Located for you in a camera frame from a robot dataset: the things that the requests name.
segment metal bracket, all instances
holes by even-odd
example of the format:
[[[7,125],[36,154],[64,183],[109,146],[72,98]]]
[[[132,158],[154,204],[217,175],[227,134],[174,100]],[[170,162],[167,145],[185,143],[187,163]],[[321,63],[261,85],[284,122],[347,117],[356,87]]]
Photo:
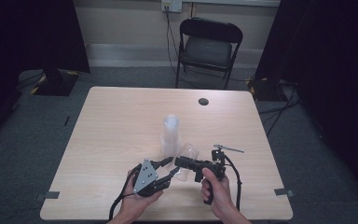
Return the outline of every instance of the metal bracket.
[[[142,164],[141,171],[139,172],[138,178],[136,179],[135,186],[133,187],[133,193],[137,193],[140,190],[144,189],[153,181],[157,180],[158,174],[154,169],[153,165],[150,163],[149,159],[145,159]]]
[[[35,201],[44,202],[45,199],[58,199],[59,191],[49,191],[46,194],[37,194],[34,198]]]
[[[295,192],[292,189],[275,189],[275,194],[277,196],[286,194],[288,198],[296,196]]]

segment human hand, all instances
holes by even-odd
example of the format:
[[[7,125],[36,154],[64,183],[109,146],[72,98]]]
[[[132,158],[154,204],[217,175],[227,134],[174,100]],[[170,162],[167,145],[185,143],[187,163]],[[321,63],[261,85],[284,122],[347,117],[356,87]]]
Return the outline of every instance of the human hand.
[[[108,222],[108,224],[132,223],[144,213],[148,205],[155,202],[162,195],[162,190],[156,192],[150,197],[142,197],[138,194],[132,194],[134,177],[135,175],[130,178],[129,183],[124,190],[124,195],[130,196],[123,198],[121,201],[120,211],[118,211],[117,215],[110,222]]]
[[[214,173],[208,168],[203,168],[202,174],[205,178],[201,181],[201,196],[204,201],[208,201],[208,198],[211,195],[211,192],[209,191],[209,188],[211,187],[208,183],[209,181],[213,187],[211,209],[214,215],[220,218],[223,223],[251,223],[237,210],[234,202],[232,202],[228,178],[225,176],[219,181]]]

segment black curtain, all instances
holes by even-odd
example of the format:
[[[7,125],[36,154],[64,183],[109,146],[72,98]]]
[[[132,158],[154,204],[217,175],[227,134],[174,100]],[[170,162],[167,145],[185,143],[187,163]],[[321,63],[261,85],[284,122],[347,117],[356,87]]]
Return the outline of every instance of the black curtain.
[[[25,70],[90,72],[72,0],[0,1],[0,107]]]
[[[306,2],[281,1],[257,75],[298,83],[324,141],[358,180],[358,1]]]

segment black circular object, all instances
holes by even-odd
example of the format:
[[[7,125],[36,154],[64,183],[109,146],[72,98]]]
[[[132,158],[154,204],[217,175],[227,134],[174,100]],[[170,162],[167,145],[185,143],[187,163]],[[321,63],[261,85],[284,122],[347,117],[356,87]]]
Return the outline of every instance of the black circular object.
[[[208,99],[200,98],[199,99],[199,104],[200,105],[207,105],[207,104],[209,104],[209,101],[208,101]]]

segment wall outlet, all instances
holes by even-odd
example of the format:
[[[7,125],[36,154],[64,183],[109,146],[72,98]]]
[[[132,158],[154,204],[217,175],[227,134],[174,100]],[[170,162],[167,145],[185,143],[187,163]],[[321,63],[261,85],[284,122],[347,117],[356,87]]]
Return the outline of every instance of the wall outlet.
[[[161,11],[170,11],[172,7],[172,0],[161,0]]]
[[[172,0],[172,12],[182,12],[182,0]]]
[[[161,0],[161,11],[182,12],[182,0]]]

